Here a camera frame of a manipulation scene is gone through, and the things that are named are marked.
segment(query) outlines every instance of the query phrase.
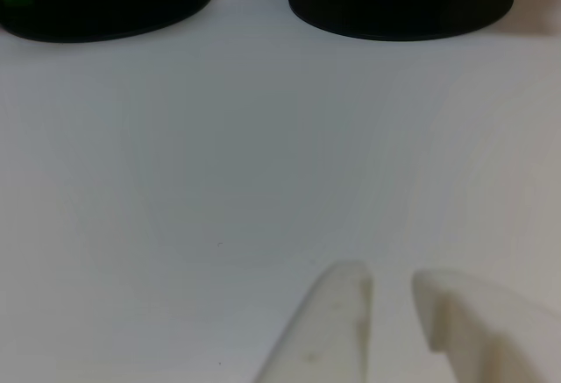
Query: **black round stand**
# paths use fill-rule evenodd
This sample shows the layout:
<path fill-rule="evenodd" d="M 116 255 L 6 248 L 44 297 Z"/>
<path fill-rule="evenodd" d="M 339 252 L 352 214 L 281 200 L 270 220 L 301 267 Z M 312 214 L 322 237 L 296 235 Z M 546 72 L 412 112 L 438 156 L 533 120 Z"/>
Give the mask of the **black round stand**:
<path fill-rule="evenodd" d="M 473 32 L 502 18 L 514 0 L 289 0 L 317 28 L 358 39 L 414 41 Z"/>
<path fill-rule="evenodd" d="M 25 39 L 83 43 L 121 39 L 175 24 L 209 0 L 25 0 L 3 2 L 0 23 Z"/>

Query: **white surface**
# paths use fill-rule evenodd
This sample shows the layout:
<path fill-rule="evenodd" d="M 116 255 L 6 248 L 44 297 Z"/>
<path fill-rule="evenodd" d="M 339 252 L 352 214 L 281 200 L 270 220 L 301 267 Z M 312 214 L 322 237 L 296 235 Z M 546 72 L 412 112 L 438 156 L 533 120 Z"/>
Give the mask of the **white surface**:
<path fill-rule="evenodd" d="M 415 274 L 417 313 L 458 383 L 556 383 L 561 320 L 517 294 L 450 271 Z"/>
<path fill-rule="evenodd" d="M 309 290 L 257 383 L 365 383 L 373 277 L 337 262 Z"/>
<path fill-rule="evenodd" d="M 559 15 L 376 43 L 213 0 L 105 44 L 0 33 L 2 382 L 251 382 L 339 259 L 376 277 L 371 382 L 453 381 L 416 269 L 561 312 Z"/>

